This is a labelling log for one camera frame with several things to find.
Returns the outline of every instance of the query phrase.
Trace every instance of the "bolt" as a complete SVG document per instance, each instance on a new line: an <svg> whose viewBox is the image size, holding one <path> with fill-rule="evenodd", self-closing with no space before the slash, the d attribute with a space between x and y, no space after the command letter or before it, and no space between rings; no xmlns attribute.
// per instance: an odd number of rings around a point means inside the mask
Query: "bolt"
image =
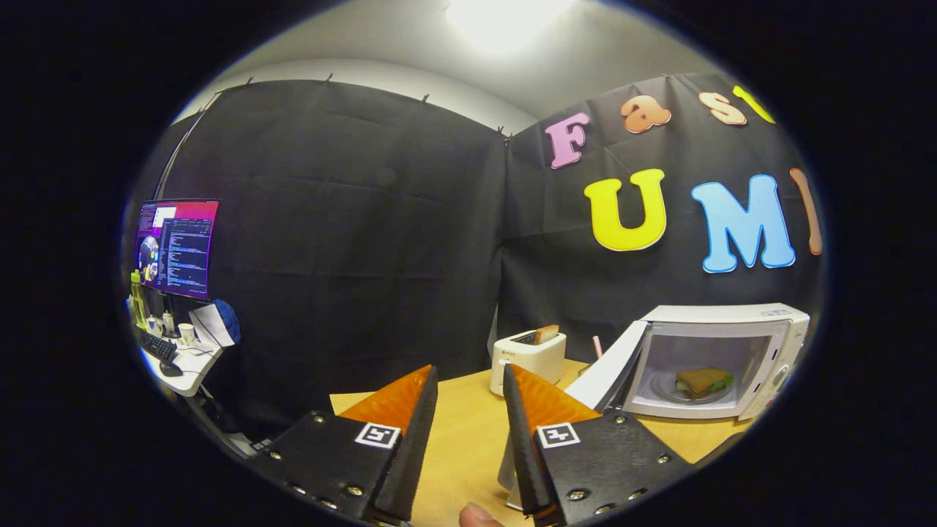
<svg viewBox="0 0 937 527"><path fill-rule="evenodd" d="M589 491L587 489L576 489L570 490L570 493L567 494L567 497L571 502L578 502L579 500L585 500L588 495Z"/></svg>

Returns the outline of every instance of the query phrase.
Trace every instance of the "water bottle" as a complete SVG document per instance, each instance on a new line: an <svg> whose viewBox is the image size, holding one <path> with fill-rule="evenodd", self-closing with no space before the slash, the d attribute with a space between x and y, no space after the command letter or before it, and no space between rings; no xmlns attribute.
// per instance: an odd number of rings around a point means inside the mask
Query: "water bottle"
<svg viewBox="0 0 937 527"><path fill-rule="evenodd" d="M150 318L150 307L143 299L143 290L140 285L140 271L130 273L130 304L133 323L141 329L146 329L146 319Z"/></svg>

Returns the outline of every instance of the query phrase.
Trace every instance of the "wooden table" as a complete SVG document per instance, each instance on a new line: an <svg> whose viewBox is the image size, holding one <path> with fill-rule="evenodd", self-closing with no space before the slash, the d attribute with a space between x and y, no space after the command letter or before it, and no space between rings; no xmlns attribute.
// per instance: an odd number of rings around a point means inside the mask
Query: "wooden table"
<svg viewBox="0 0 937 527"><path fill-rule="evenodd" d="M585 366L565 360L557 386L565 389ZM490 378L491 371L486 370L439 383L436 416L413 503L416 527L458 525L459 511L469 501L487 509L505 527L533 526L533 519L505 505L508 491L497 480L508 440L508 414L504 398L488 389ZM339 414L370 393L332 394L332 407ZM690 463L754 421L635 417Z"/></svg>

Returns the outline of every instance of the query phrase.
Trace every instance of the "desk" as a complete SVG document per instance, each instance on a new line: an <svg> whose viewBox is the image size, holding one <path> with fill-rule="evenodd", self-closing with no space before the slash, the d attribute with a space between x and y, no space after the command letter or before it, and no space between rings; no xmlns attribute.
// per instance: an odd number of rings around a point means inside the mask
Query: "desk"
<svg viewBox="0 0 937 527"><path fill-rule="evenodd" d="M255 450L250 446L250 441L247 440L244 434L240 432L228 434L221 431L195 400L195 395L199 393L200 388L206 398L211 397L211 394L201 386L201 382L205 379L208 370L212 368L224 352L224 348L217 345L202 344L200 342L197 343L195 347L191 347L186 346L181 339L163 339L178 346L176 356L172 359L172 363L178 366L183 373L178 377L167 377L163 375L162 371L159 370L159 359L145 352L143 349L140 349L140 353L143 355L143 359L146 361L150 373L153 374L161 385L166 386L172 392L183 397L196 419L199 420L201 426L205 428L208 434L214 435L221 444L230 448L239 458L253 456Z"/></svg>
<svg viewBox="0 0 937 527"><path fill-rule="evenodd" d="M557 386L565 389L585 365L565 360ZM504 399L489 391L490 379L491 370L486 370L439 383L436 416L413 502L415 526L455 525L467 501L487 509L505 527L533 526L533 519L505 505L509 492L498 483L508 439L508 412ZM330 398L339 414L368 395L333 394ZM752 421L635 417L690 463Z"/></svg>
<svg viewBox="0 0 937 527"><path fill-rule="evenodd" d="M182 343L180 339L164 339L178 346L176 356L172 363L182 370L179 377L167 377L159 370L159 359L140 349L143 358L146 360L150 372L166 387L173 392L183 396L192 397L199 391L201 381L205 374L212 368L218 357L224 352L221 346L211 346L198 344L198 348L190 348Z"/></svg>

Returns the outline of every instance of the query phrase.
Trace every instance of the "white ceiling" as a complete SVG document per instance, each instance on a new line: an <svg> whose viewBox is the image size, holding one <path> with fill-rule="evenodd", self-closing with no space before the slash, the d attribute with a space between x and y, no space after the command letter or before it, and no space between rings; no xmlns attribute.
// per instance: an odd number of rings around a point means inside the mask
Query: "white ceiling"
<svg viewBox="0 0 937 527"><path fill-rule="evenodd" d="M269 40L218 79L285 61L367 59L450 77L541 119L662 73L719 70L660 26L595 0L572 4L528 46L505 53L472 46L447 19L447 6L351 0Z"/></svg>

